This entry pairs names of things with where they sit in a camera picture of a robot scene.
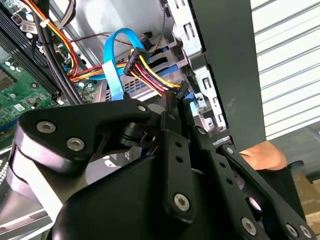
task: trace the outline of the cable tie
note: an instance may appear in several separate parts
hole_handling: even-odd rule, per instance
[[[46,20],[40,22],[40,26],[45,28],[48,25],[48,23],[50,23],[50,19],[49,18],[47,18]]]

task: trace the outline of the motherboard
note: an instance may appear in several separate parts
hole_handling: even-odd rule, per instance
[[[87,103],[94,99],[95,84],[75,85]],[[52,98],[26,69],[0,47],[0,150],[10,146],[18,118],[27,111],[69,105]]]

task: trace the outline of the black plastic part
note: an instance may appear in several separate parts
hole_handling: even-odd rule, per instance
[[[266,140],[250,0],[191,0],[237,152]]]
[[[180,89],[176,94],[176,100],[179,101],[181,98],[183,98],[187,91],[189,90],[189,84],[186,81],[182,81],[180,84]]]
[[[124,68],[124,74],[127,76],[131,76],[130,71],[132,71],[135,68],[135,64],[139,61],[139,55],[141,55],[144,60],[147,62],[151,56],[150,52],[142,49],[142,48],[135,48],[133,53],[131,54],[129,61],[127,62],[125,68]]]
[[[196,218],[197,205],[188,140],[165,129],[160,135],[159,151],[159,161],[164,162],[162,205],[167,221],[174,226],[190,225]],[[187,211],[182,211],[175,205],[176,194],[182,194],[188,199],[190,208]]]
[[[298,239],[310,239],[305,236],[300,226],[307,228],[312,239],[316,239],[316,235],[304,219],[234,149],[231,148],[234,154],[230,154],[227,148],[231,147],[222,145],[217,152],[224,155],[231,168],[243,178],[243,193],[252,197],[262,209],[262,222],[267,235],[271,239],[294,239],[286,227],[290,224],[298,232]]]
[[[21,148],[24,140],[30,138],[38,147],[37,151],[26,149],[23,154],[55,172],[76,175],[82,173],[90,160],[100,159],[113,151],[126,152],[129,146],[120,144],[124,127],[128,122],[144,122],[150,117],[148,107],[135,99],[28,111],[17,123],[15,144]],[[41,121],[50,121],[56,130],[50,134],[38,131],[37,124]],[[81,139],[84,149],[69,149],[67,140],[70,138]],[[48,161],[49,156],[55,161]]]
[[[220,196],[208,191],[205,176],[197,172],[192,172],[197,217],[188,227],[168,225],[162,218],[162,167],[161,159],[147,156],[77,192],[64,204],[48,240],[232,239],[230,231],[221,230],[224,209],[212,207]]]
[[[147,35],[142,35],[140,37],[140,41],[143,44],[144,49],[147,51],[149,51],[153,46],[153,44],[151,43],[151,41],[149,40],[149,37]]]

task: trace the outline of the human hand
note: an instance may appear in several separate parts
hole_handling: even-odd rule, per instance
[[[287,165],[286,156],[269,141],[239,153],[254,170],[281,170]]]

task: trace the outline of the metal bracket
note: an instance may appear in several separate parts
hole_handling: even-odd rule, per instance
[[[188,1],[168,0],[167,2],[176,25],[175,37],[181,38],[188,58],[196,57],[201,54],[202,45]]]
[[[218,95],[210,71],[206,66],[200,67],[193,71],[200,91],[209,99],[217,126],[219,128],[225,129],[227,127],[226,121],[224,119],[220,103],[218,101]]]

